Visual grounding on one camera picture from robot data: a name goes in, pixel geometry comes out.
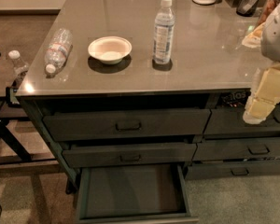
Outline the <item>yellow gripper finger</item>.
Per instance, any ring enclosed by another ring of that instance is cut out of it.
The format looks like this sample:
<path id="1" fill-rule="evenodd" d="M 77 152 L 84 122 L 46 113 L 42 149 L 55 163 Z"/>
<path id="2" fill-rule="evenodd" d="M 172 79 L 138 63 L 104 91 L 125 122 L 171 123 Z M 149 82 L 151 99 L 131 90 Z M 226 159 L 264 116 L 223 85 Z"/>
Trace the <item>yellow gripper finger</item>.
<path id="1" fill-rule="evenodd" d="M 255 97 L 274 105 L 280 103 L 280 63 L 264 71 Z"/>
<path id="2" fill-rule="evenodd" d="M 250 96 L 245 105 L 243 120 L 247 124 L 260 124 L 272 113 L 275 105 L 259 101 Z"/>

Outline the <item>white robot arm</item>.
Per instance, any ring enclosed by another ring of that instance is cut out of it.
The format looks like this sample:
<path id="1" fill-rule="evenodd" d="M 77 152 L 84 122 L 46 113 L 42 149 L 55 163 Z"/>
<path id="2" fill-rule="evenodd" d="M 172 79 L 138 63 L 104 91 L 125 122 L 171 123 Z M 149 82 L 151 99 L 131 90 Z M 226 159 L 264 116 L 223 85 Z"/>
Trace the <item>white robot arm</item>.
<path id="1" fill-rule="evenodd" d="M 260 47 L 262 55 L 273 63 L 265 70 L 258 69 L 252 79 L 243 114 L 248 124 L 262 123 L 280 103 L 280 3 L 264 22 Z"/>

